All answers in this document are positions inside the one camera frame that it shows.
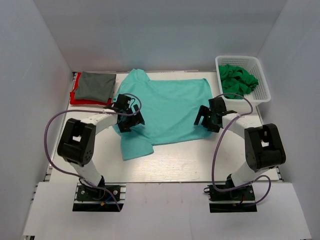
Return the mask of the teal t shirt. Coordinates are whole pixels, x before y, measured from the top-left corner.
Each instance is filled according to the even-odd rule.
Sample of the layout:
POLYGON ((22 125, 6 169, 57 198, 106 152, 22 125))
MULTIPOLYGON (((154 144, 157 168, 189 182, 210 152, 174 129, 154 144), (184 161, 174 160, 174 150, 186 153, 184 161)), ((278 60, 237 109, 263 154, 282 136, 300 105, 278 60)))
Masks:
POLYGON ((182 80, 151 80, 144 70, 133 69, 120 84, 117 94, 133 94, 141 103, 145 124, 121 133, 123 160, 153 154, 154 146, 208 138, 211 133, 194 125, 201 105, 208 106, 213 97, 205 78, 182 80))

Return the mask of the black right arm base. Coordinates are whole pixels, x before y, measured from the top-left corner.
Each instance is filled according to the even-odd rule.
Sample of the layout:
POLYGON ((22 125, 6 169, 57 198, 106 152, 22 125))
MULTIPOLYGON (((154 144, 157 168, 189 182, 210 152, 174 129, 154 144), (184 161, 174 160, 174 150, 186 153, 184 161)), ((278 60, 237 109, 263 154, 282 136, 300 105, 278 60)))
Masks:
POLYGON ((210 213, 254 213, 257 212, 253 187, 245 186, 228 192, 220 192, 208 185, 203 192, 209 198, 210 213))

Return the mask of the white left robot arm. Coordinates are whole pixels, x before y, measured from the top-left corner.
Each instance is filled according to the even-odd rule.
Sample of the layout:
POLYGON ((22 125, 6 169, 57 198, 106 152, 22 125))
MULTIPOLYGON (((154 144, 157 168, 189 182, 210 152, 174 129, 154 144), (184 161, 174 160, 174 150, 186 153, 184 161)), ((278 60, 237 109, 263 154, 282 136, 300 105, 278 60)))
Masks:
POLYGON ((128 133, 137 125, 144 125, 140 99, 131 94, 119 94, 116 101, 102 111, 83 118, 66 121, 57 154, 76 171, 80 182, 88 186, 88 193, 99 200, 105 196, 104 178, 93 162, 96 135, 105 129, 117 126, 120 133, 128 133))

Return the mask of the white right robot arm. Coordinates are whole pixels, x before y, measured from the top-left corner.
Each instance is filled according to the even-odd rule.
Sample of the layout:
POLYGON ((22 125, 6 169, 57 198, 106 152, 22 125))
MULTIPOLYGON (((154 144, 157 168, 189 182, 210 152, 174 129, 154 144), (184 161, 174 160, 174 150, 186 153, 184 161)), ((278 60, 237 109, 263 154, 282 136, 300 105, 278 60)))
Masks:
POLYGON ((243 195, 244 187, 263 178, 263 173, 286 162, 286 153, 277 126, 273 123, 256 124, 251 121, 249 115, 253 113, 253 106, 249 100, 245 101, 249 104, 250 112, 238 113, 228 110, 224 99, 219 95, 208 100, 209 107, 199 107, 194 121, 195 126, 201 124, 209 132, 218 133, 222 130, 212 159, 212 187, 217 192, 226 193, 233 200, 243 195), (215 184, 215 166, 227 131, 244 140, 245 162, 228 176, 224 188, 218 188, 215 184))

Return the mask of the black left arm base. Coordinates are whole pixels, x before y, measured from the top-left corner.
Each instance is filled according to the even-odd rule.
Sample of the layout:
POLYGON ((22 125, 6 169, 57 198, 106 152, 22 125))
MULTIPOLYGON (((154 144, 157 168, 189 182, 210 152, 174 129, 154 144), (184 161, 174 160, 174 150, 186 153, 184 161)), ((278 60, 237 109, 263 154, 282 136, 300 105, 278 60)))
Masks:
POLYGON ((78 183, 73 200, 73 212, 113 213, 120 212, 125 203, 126 184, 110 183, 104 186, 108 191, 93 189, 78 183))

